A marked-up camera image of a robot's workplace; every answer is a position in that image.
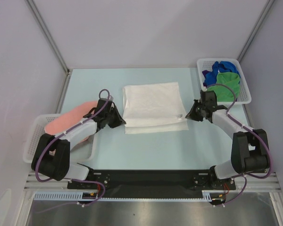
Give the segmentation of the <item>pink towel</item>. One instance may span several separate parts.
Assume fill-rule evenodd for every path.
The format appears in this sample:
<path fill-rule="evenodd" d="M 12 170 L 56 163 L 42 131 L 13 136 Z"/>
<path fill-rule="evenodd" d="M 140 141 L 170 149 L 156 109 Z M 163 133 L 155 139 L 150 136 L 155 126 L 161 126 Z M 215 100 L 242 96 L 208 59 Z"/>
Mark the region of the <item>pink towel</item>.
<path fill-rule="evenodd" d="M 77 144 L 96 133 L 96 122 L 85 118 L 97 107 L 97 101 L 85 102 L 71 111 L 60 115 L 44 128 L 45 134 L 39 143 L 49 147 L 68 147 L 72 149 Z"/>

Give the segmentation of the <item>white towel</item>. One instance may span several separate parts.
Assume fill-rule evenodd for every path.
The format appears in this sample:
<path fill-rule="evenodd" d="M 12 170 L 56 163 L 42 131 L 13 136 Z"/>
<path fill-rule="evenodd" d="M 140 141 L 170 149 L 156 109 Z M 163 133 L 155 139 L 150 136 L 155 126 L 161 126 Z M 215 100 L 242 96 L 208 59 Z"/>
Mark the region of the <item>white towel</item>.
<path fill-rule="evenodd" d="M 126 134 L 188 130 L 177 82 L 123 87 Z"/>

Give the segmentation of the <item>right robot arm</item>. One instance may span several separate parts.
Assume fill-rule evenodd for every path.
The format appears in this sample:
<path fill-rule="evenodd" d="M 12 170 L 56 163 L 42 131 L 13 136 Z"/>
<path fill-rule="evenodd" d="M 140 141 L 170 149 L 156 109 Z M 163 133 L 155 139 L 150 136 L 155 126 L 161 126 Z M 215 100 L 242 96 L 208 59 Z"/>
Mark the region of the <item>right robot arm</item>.
<path fill-rule="evenodd" d="M 265 130 L 249 128 L 234 118 L 229 113 L 229 108 L 217 104 L 214 91 L 201 91 L 200 99 L 194 100 L 186 119 L 206 119 L 232 139 L 230 160 L 210 169 L 213 174 L 208 177 L 208 185 L 211 188 L 219 189 L 228 178 L 246 174 L 264 179 L 272 173 L 273 165 Z"/>

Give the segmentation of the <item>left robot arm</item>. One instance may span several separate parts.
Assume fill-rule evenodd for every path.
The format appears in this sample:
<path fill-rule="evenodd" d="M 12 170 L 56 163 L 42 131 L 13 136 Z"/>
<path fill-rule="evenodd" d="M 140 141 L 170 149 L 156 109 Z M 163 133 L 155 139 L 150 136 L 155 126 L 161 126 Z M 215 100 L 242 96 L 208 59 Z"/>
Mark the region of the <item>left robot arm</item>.
<path fill-rule="evenodd" d="M 84 138 L 95 135 L 109 126 L 116 128 L 125 125 L 115 103 L 110 99 L 100 98 L 80 121 L 67 130 L 55 135 L 43 134 L 37 145 L 31 168 L 39 182 L 71 179 L 78 181 L 83 188 L 94 184 L 90 169 L 79 163 L 72 163 L 70 153 Z"/>

